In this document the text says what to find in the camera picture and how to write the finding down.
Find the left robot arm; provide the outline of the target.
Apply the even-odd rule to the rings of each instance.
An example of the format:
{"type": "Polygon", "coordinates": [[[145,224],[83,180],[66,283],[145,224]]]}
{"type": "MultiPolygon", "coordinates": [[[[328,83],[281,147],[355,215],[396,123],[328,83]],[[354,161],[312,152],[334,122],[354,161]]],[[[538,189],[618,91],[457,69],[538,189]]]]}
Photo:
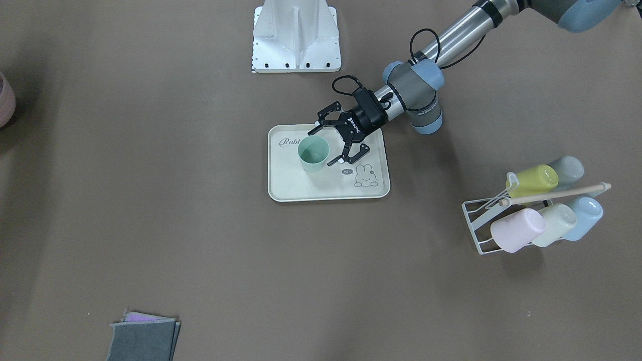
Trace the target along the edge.
{"type": "Polygon", "coordinates": [[[533,9],[560,28],[584,32],[606,19],[619,1],[477,1],[435,41],[419,51],[411,51],[406,62],[393,62],[383,71],[383,87],[367,89],[355,76],[356,89],[350,95],[356,105],[344,111],[338,101],[318,112],[318,121],[309,135],[326,126],[334,128],[344,148],[328,166],[356,163],[369,152],[364,140],[371,133],[402,113],[411,116],[411,125],[422,134],[434,133],[443,122],[438,90],[443,86],[443,70],[464,60],[484,37],[509,16],[533,9]]]}

